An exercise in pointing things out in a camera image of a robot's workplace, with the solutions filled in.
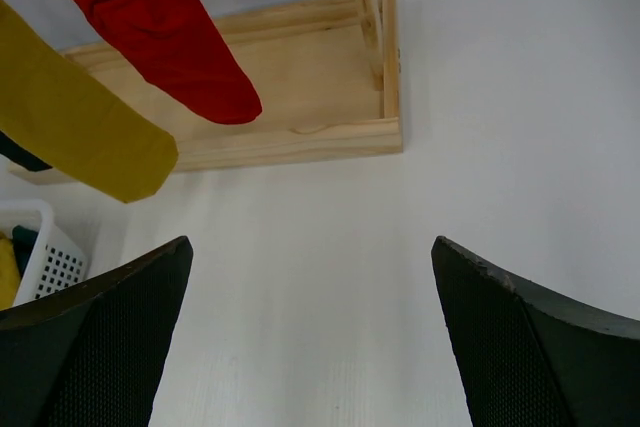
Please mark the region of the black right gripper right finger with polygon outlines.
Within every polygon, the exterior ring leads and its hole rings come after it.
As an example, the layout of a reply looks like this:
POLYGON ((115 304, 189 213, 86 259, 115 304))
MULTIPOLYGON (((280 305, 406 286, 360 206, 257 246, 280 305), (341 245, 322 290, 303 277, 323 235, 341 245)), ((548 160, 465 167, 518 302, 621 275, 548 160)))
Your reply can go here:
POLYGON ((638 425, 638 321, 504 270, 444 236, 431 258, 473 425, 638 425))

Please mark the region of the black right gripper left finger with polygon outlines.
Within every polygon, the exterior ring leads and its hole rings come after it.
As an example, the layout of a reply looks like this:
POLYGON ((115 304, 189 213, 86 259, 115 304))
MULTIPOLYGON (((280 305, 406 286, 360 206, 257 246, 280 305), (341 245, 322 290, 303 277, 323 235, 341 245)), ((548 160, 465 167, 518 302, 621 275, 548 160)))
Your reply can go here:
POLYGON ((3 311, 2 425, 148 425, 192 260, 181 236, 3 311))

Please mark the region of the dark teal sock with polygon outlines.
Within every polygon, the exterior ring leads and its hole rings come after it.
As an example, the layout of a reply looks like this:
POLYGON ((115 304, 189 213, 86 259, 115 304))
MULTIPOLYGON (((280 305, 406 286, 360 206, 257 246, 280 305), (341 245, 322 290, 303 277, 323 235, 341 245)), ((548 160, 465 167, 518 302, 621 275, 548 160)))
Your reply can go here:
POLYGON ((0 152, 7 159, 30 172, 50 170, 51 166, 28 152, 3 132, 0 133, 0 152))

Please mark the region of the mustard yellow sock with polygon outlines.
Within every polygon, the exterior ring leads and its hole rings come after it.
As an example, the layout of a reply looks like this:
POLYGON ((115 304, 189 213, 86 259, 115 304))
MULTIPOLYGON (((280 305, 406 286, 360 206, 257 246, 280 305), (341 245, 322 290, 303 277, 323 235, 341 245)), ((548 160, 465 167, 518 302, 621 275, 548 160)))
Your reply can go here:
POLYGON ((138 114, 1 5, 1 131, 51 167, 124 203, 172 172, 174 137, 138 114))

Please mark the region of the red sock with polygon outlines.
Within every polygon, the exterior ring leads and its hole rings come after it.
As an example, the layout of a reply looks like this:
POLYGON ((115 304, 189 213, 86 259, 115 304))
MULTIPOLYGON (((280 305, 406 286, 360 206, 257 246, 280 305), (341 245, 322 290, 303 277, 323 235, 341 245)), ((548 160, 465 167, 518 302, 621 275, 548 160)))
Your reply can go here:
POLYGON ((263 108, 200 0, 73 0, 100 37, 144 80, 222 125, 263 108))

